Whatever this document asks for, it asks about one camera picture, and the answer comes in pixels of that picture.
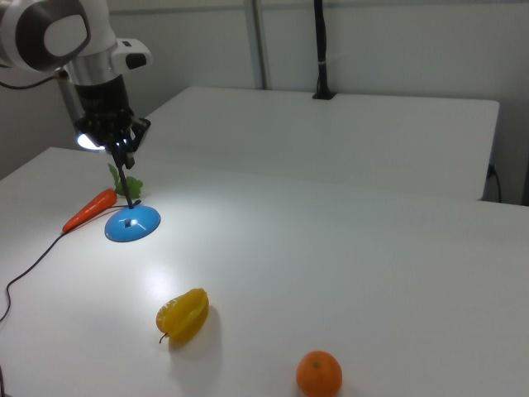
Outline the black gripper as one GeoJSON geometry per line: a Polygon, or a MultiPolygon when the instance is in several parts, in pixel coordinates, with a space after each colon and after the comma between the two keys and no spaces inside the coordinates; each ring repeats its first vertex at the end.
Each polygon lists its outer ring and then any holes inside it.
{"type": "Polygon", "coordinates": [[[103,84],[75,85],[75,91],[83,109],[83,117],[75,122],[78,145],[89,151],[106,151],[116,166],[125,165],[131,169],[135,164],[134,155],[149,131],[151,122],[140,118],[131,124],[134,112],[129,105],[124,78],[119,75],[103,84]],[[102,122],[131,124],[123,143],[112,130],[112,125],[108,128],[102,122]]]}

